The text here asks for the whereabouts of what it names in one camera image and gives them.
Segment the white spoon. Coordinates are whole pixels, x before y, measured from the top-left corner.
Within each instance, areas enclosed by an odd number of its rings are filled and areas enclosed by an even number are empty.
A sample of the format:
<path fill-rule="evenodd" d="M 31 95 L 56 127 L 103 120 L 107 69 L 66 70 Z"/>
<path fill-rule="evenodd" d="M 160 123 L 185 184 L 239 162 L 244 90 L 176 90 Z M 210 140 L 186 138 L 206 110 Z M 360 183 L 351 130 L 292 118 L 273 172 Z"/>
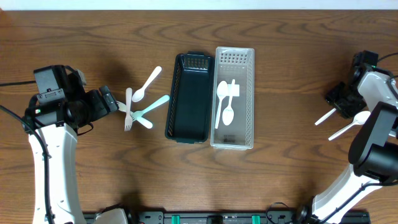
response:
<path fill-rule="evenodd" d="M 315 126 L 318 126 L 320 123 L 324 122 L 329 116 L 331 116 L 336 111 L 335 108 L 331 109 L 329 112 L 324 114 L 320 119 L 315 122 Z"/>
<path fill-rule="evenodd" d="M 141 101 L 143 99 L 143 97 L 145 95 L 146 88 L 154 81 L 154 79 L 160 74 L 161 71 L 162 71 L 162 67 L 161 66 L 156 66 L 155 67 L 153 72 L 150 74 L 150 76 L 146 80 L 145 84 L 140 89 L 135 91 L 134 94 L 132 95 L 132 101 L 133 102 L 136 103 L 136 102 Z"/>
<path fill-rule="evenodd" d="M 353 121 L 349 125 L 345 126 L 344 128 L 334 133 L 332 136 L 328 138 L 328 140 L 329 141 L 334 140 L 335 138 L 343 134 L 345 131 L 349 130 L 349 128 L 351 128 L 352 126 L 363 125 L 370 117 L 370 115 L 371 115 L 370 111 L 361 111 L 360 113 L 354 116 Z"/>

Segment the white plastic fork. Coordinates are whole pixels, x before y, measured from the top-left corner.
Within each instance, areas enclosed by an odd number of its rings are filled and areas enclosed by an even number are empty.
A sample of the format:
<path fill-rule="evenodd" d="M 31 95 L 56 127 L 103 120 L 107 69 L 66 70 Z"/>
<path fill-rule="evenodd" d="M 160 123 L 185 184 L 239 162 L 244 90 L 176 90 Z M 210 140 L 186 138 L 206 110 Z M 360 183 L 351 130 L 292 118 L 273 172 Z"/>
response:
<path fill-rule="evenodd" d="M 132 99 L 132 88 L 126 89 L 126 117 L 124 121 L 124 130 L 130 131 L 132 127 L 132 117 L 130 115 L 131 112 L 131 101 Z"/>

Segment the mint green plastic fork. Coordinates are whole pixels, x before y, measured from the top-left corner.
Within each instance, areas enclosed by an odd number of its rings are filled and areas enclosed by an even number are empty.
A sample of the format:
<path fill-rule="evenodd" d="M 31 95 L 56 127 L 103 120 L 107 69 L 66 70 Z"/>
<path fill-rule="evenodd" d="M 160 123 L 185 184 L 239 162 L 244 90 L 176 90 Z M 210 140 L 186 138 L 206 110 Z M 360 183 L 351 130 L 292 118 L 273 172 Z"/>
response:
<path fill-rule="evenodd" d="M 139 110 L 139 111 L 135 111 L 135 112 L 131 113 L 131 117 L 135 121 L 138 118 L 143 117 L 143 115 L 146 114 L 147 112 L 157 108 L 158 106 L 168 102 L 169 100 L 170 100 L 169 95 L 164 95 L 164 96 L 160 97 L 158 100 L 156 100 L 155 102 L 153 102 L 151 105 L 146 107 L 145 109 Z"/>

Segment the white plastic fork underneath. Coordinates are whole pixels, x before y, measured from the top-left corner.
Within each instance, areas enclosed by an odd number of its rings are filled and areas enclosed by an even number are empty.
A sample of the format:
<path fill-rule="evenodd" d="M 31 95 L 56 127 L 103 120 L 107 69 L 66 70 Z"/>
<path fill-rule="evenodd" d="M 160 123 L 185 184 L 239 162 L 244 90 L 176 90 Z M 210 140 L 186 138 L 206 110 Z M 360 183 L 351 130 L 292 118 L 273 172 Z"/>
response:
<path fill-rule="evenodd" d="M 117 101 L 116 103 L 119 106 L 119 111 L 126 112 L 126 105 L 124 103 L 122 103 L 120 101 Z M 153 127 L 152 122 L 150 122 L 149 120 L 147 120 L 143 117 L 138 118 L 137 122 L 140 123 L 141 125 L 143 125 L 144 127 L 146 127 L 147 129 L 152 129 L 152 127 Z"/>

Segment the white spoon bowl down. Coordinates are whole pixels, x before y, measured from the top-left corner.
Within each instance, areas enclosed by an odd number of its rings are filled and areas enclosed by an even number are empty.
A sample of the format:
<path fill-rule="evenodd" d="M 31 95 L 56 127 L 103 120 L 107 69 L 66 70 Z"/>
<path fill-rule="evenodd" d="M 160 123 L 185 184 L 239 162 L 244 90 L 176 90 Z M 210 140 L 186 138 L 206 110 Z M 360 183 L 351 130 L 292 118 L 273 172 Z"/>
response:
<path fill-rule="evenodd" d="M 234 111 L 233 111 L 232 106 L 231 106 L 232 100 L 233 100 L 233 91 L 231 90 L 230 94 L 229 94 L 228 105 L 224 109 L 223 116 L 222 116 L 223 123 L 224 123 L 225 126 L 230 125 L 232 123 L 233 118 L 234 118 Z"/>

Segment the white spoon bowl up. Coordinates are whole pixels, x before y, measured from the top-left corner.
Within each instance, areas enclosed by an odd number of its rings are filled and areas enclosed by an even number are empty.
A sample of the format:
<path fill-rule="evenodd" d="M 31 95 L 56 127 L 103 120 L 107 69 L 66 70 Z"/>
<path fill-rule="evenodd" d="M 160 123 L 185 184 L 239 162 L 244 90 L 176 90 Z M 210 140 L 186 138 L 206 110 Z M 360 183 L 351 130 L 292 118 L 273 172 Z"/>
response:
<path fill-rule="evenodd" d="M 220 123 L 222 101 L 227 94 L 228 94 L 228 84 L 226 81 L 221 81 L 217 87 L 217 97 L 219 99 L 219 103 L 215 119 L 215 129 L 218 129 Z"/>

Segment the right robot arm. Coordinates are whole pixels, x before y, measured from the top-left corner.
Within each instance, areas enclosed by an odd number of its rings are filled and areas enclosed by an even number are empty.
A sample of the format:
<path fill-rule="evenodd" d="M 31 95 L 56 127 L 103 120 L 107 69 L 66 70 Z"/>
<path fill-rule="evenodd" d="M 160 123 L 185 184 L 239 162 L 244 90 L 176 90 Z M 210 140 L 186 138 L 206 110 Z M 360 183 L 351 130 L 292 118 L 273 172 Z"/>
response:
<path fill-rule="evenodd" d="M 349 165 L 322 193 L 297 212 L 298 223 L 339 223 L 361 199 L 382 187 L 397 185 L 397 88 L 395 76 L 374 65 L 362 65 L 356 90 L 370 116 L 351 143 Z"/>

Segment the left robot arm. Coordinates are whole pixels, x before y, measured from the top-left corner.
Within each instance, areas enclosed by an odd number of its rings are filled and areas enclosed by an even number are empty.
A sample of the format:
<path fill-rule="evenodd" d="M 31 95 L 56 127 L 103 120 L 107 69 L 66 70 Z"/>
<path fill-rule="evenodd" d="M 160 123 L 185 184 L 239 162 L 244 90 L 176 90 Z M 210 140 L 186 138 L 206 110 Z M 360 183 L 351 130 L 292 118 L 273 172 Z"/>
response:
<path fill-rule="evenodd" d="M 107 86 L 51 86 L 32 97 L 24 120 L 34 156 L 34 223 L 86 223 L 75 169 L 78 129 L 116 110 Z"/>

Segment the black plastic basket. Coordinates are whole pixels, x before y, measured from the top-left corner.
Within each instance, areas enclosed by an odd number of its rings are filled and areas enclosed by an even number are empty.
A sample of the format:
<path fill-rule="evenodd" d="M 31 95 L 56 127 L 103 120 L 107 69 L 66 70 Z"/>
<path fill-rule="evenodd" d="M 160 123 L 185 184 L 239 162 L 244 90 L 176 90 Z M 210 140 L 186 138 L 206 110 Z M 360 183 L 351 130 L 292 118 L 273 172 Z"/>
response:
<path fill-rule="evenodd" d="M 165 137 L 194 144 L 208 139 L 215 59 L 189 51 L 175 58 Z"/>

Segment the clear plastic basket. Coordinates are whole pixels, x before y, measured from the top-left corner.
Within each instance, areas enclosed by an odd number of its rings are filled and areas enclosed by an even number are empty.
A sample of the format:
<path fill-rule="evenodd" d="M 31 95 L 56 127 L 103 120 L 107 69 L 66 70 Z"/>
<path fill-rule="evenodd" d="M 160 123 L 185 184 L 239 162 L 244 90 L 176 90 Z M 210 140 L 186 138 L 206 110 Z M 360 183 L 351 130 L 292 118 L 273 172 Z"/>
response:
<path fill-rule="evenodd" d="M 254 49 L 217 47 L 215 56 L 210 144 L 217 149 L 251 149 L 254 146 Z M 228 126 L 224 125 L 222 116 L 229 96 L 223 99 L 220 123 L 215 129 L 219 103 L 217 87 L 221 81 L 238 84 L 239 97 L 233 97 L 231 106 L 234 118 Z"/>

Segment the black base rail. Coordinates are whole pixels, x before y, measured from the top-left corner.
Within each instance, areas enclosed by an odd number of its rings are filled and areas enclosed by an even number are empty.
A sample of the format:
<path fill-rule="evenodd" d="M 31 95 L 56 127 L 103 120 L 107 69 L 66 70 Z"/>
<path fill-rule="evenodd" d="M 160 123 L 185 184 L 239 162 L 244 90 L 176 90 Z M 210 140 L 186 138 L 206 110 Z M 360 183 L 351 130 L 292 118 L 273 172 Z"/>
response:
<path fill-rule="evenodd" d="M 127 222 L 139 224 L 289 224 L 295 222 L 295 213 L 282 209 L 233 213 L 127 212 Z"/>

